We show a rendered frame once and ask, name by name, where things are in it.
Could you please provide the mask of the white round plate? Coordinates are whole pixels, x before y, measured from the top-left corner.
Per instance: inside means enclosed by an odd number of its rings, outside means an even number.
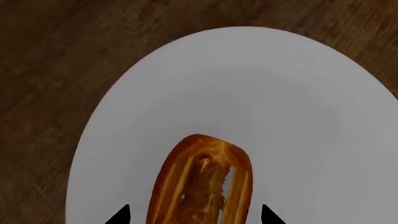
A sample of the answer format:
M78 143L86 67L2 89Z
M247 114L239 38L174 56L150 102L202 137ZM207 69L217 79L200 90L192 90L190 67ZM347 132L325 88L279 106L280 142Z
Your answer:
M398 224L398 100L336 50L263 27L188 35L131 67L81 136L66 224L124 205L145 224L161 165L191 134L251 158L247 224L263 205L286 224Z

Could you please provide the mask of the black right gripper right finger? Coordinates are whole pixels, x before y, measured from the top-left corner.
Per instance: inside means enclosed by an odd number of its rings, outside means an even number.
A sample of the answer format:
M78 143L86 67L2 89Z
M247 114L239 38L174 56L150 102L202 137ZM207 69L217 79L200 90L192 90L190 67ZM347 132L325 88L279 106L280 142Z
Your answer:
M262 205L261 210L262 224L286 224L275 212L273 212L267 205Z

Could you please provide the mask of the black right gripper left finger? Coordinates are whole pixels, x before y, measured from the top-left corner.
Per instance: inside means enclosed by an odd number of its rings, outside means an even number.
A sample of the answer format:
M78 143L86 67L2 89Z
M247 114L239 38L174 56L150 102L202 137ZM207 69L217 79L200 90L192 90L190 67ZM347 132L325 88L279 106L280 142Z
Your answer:
M130 206L126 204L116 212L105 224L130 224L131 212Z

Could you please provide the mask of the golden brown pretzel bread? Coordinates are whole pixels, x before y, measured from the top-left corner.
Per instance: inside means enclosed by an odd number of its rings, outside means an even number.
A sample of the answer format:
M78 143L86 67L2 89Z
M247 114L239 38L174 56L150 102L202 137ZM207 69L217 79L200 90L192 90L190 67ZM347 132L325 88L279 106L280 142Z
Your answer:
M146 224L246 224L252 191L251 160L243 149L193 134L163 163Z

